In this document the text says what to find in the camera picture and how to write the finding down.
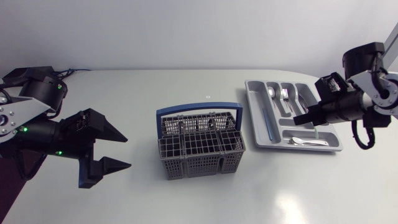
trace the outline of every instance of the white wall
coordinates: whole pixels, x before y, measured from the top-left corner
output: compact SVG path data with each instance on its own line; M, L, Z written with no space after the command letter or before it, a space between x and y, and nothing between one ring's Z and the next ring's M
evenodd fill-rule
M1 0L0 75L57 70L272 68L342 71L353 47L384 42L396 0Z

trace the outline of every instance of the cutlery tray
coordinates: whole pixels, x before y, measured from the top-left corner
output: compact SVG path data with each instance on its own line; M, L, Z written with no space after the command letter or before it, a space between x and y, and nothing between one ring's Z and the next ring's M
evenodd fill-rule
M332 124L316 126L316 130L312 123L294 124L293 117L306 113L304 108L318 103L306 83L246 80L245 86L258 147L312 151L343 150ZM268 87L275 90L275 97L270 96ZM284 100L282 89L287 89L288 99ZM329 146L289 144L292 137L310 140L316 139L317 135Z

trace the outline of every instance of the dishwasher cutlery basket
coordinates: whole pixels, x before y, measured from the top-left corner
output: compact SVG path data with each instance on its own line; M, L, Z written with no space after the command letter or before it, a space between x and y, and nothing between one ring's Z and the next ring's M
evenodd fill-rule
M236 110L196 115L168 114L202 109ZM156 111L160 160L169 180L236 172L245 151L242 134L243 107L239 103L191 103Z

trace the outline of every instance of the metal cutlery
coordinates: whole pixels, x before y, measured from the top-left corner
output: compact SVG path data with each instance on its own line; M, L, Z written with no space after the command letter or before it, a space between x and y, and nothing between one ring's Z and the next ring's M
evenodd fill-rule
M283 99L285 101L285 104L289 107L290 112L293 112L292 106L289 103L289 93L287 92L287 89L283 88L281 94L282 94L282 97L283 97Z
M329 146L329 143L324 140L304 140L298 137L292 137L289 144L309 145L309 146Z

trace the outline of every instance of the white table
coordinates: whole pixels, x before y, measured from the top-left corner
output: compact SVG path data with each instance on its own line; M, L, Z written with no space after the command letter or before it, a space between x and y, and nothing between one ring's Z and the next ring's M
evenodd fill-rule
M129 141L97 141L95 159L109 156L132 167L86 190L78 188L78 161L49 156L4 223L398 223L395 119L376 130L368 151L356 145L351 123L335 125L341 152L260 149L245 79L306 82L316 92L317 78L276 70L94 71L66 79L58 118L87 108L105 114ZM168 181L155 111L206 101L244 106L246 152L238 171Z

